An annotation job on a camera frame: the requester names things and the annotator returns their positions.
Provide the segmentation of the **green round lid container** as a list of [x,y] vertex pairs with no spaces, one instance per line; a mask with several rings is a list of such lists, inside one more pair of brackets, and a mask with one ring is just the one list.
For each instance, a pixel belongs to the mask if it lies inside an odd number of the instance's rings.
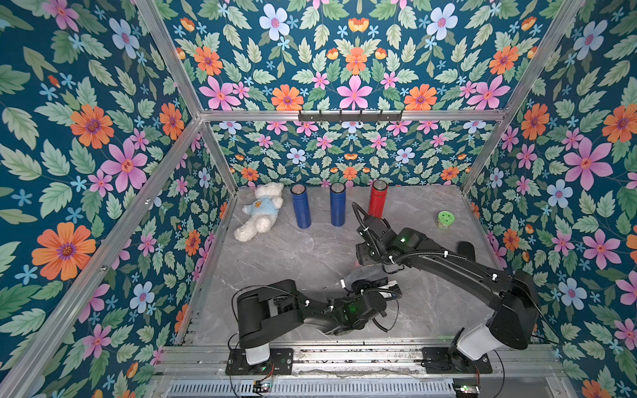
[[452,212],[441,211],[436,218],[436,225],[441,230],[450,228],[456,222],[456,217]]

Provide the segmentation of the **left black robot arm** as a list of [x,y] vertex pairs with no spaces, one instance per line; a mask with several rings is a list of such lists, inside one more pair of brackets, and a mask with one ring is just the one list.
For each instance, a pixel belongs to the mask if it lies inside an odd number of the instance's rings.
[[252,285],[233,297],[238,345],[250,366],[270,361],[270,344],[289,332],[310,326],[328,336],[340,336],[378,324],[388,302],[402,297],[397,285],[360,280],[343,297],[325,302],[310,298],[293,280],[271,285]]

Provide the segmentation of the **white teddy bear toy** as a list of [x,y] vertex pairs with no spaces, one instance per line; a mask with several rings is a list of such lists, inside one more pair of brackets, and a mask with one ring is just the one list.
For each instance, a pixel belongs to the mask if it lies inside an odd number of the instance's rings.
[[270,182],[255,189],[255,202],[242,208],[248,220],[234,231],[240,242],[248,242],[258,234],[269,232],[275,225],[283,206],[284,184]]

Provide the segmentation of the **blue thermos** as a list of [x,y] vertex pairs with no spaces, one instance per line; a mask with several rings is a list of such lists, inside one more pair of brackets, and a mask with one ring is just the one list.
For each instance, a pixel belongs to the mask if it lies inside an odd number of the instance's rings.
[[295,184],[290,188],[297,226],[307,229],[311,226],[310,203],[307,188],[303,184]]
[[346,218],[347,193],[346,187],[341,182],[335,182],[330,186],[330,217],[335,227],[342,227]]

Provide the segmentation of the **red thermos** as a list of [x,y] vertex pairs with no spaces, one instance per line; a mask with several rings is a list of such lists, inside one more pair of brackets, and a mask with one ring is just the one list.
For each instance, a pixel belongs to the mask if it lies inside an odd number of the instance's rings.
[[388,184],[383,180],[376,180],[371,185],[368,214],[377,218],[383,217],[388,194]]

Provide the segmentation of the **black oval case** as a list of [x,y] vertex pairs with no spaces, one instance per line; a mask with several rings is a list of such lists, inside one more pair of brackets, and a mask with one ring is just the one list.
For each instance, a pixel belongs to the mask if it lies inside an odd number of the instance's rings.
[[457,245],[456,253],[468,260],[476,261],[474,245],[468,241],[460,241]]

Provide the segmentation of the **black hook rail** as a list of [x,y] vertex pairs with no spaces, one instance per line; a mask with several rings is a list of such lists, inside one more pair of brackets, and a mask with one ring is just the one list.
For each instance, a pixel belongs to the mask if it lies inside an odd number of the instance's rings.
[[395,122],[401,121],[403,118],[402,111],[366,111],[366,110],[331,110],[331,111],[300,111],[297,114],[297,119],[300,122],[327,122],[327,123],[341,123],[341,122],[363,122],[363,123],[378,123],[378,122]]

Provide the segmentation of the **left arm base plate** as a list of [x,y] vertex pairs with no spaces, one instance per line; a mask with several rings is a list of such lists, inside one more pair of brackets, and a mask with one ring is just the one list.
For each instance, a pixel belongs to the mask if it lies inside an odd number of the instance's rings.
[[293,364],[291,348],[272,348],[269,360],[255,365],[248,364],[244,349],[235,348],[230,351],[225,373],[227,376],[288,376]]

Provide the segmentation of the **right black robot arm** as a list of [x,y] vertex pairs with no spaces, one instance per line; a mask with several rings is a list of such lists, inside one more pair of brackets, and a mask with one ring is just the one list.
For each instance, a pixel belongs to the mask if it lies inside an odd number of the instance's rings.
[[431,273],[474,295],[493,310],[482,323],[457,335],[448,358],[479,361],[502,347],[528,348],[540,314],[532,275],[524,271],[510,275],[481,265],[412,228],[396,233],[386,220],[374,216],[363,217],[358,233],[365,240],[357,245],[360,264],[397,265]]

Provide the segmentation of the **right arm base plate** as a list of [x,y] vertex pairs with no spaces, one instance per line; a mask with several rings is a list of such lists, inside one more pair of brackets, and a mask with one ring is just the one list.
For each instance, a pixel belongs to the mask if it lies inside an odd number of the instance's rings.
[[421,350],[423,366],[428,372],[441,374],[491,374],[493,368],[486,354],[474,361],[459,351],[445,347],[425,347]]

